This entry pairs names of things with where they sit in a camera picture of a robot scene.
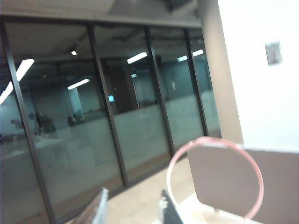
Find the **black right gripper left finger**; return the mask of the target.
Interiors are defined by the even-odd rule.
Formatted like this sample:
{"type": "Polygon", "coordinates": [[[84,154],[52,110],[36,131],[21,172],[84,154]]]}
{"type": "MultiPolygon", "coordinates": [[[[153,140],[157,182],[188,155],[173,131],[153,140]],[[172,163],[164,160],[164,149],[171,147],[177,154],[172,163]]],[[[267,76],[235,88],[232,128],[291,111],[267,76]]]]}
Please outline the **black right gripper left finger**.
{"type": "Polygon", "coordinates": [[[107,216],[108,190],[102,188],[68,224],[104,224],[107,216]]]}

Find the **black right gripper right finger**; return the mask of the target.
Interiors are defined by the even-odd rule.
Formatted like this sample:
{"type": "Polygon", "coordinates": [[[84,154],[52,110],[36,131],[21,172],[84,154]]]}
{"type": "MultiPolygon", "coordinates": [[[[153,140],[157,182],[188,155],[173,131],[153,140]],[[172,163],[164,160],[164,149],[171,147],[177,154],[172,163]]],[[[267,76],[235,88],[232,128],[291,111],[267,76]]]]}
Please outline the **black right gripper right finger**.
{"type": "Polygon", "coordinates": [[[183,224],[183,221],[176,210],[166,190],[161,191],[159,199],[159,223],[160,224],[183,224]]]}

